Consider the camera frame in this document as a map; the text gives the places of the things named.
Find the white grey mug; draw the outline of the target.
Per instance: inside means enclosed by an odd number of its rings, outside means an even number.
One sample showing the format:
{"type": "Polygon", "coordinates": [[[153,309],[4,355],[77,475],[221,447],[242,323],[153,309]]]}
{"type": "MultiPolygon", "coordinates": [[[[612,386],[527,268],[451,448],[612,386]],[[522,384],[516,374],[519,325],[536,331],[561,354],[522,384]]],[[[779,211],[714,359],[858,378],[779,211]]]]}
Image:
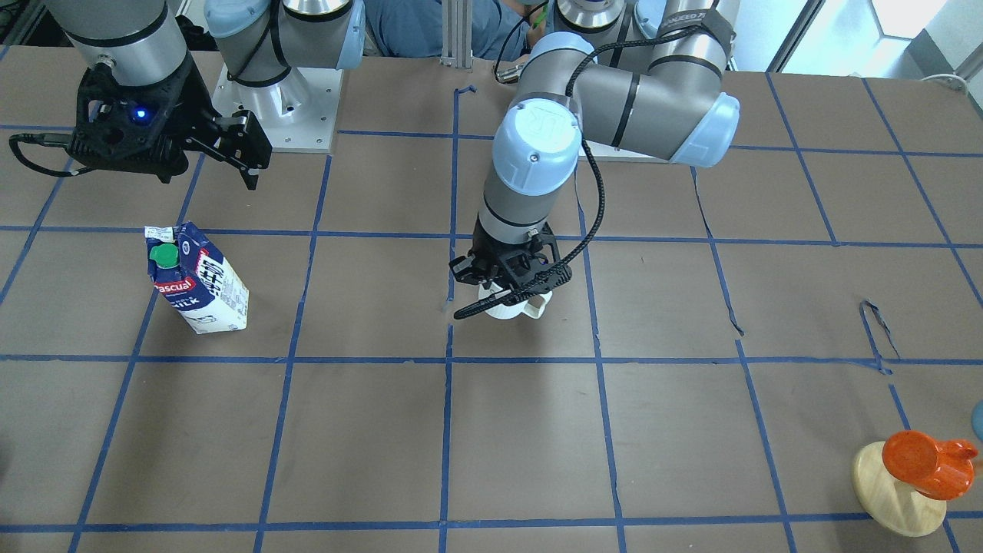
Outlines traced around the white grey mug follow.
{"type": "MultiPolygon", "coordinates": [[[[502,295],[505,292],[501,286],[491,281],[487,286],[478,286],[478,300],[487,299],[492,296],[502,295]]],[[[540,319],[544,315],[545,308],[550,303],[552,291],[548,293],[536,294],[531,299],[517,301],[516,304],[508,305],[505,302],[492,306],[485,314],[498,320],[514,319],[520,315],[529,317],[533,320],[540,319]]]]}

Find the blue white milk carton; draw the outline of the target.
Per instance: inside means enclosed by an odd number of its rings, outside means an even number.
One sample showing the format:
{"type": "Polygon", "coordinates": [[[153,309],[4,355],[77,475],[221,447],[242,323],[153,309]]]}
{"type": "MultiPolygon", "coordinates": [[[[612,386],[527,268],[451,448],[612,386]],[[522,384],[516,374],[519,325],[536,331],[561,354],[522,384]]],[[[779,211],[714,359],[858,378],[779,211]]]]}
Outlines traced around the blue white milk carton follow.
{"type": "Polygon", "coordinates": [[[246,329],[250,291],[196,224],[147,225],[144,238],[152,284],[197,335],[246,329]]]}

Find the orange mug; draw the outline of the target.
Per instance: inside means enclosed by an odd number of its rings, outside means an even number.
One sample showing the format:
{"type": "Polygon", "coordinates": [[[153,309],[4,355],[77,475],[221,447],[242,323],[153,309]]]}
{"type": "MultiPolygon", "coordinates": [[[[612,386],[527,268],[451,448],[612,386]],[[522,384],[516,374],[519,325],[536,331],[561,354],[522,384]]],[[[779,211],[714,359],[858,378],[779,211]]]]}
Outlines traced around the orange mug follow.
{"type": "Polygon", "coordinates": [[[977,455],[979,449],[968,440],[938,441],[914,430],[896,433],[882,446],[882,462],[892,477],[939,501],[968,493],[977,455]]]}

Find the blue mug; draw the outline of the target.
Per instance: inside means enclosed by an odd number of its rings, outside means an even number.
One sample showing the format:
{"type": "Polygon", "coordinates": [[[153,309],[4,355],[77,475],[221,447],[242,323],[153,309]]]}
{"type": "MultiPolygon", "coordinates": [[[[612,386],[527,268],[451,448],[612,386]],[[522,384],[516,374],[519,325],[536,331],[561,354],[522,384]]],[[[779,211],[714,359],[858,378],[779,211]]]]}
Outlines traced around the blue mug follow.
{"type": "Polygon", "coordinates": [[[970,413],[970,426],[980,441],[983,440],[983,402],[977,402],[970,413]]]}

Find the aluminium frame post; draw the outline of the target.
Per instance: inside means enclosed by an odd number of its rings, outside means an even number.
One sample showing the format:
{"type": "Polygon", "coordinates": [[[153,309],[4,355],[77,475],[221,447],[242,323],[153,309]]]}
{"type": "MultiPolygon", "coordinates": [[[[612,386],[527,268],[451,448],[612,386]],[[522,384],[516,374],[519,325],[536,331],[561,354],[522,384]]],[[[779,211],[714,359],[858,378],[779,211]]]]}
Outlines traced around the aluminium frame post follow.
{"type": "Polygon", "coordinates": [[[440,64],[471,72],[473,69],[472,18],[474,1],[442,1],[440,64]]]}

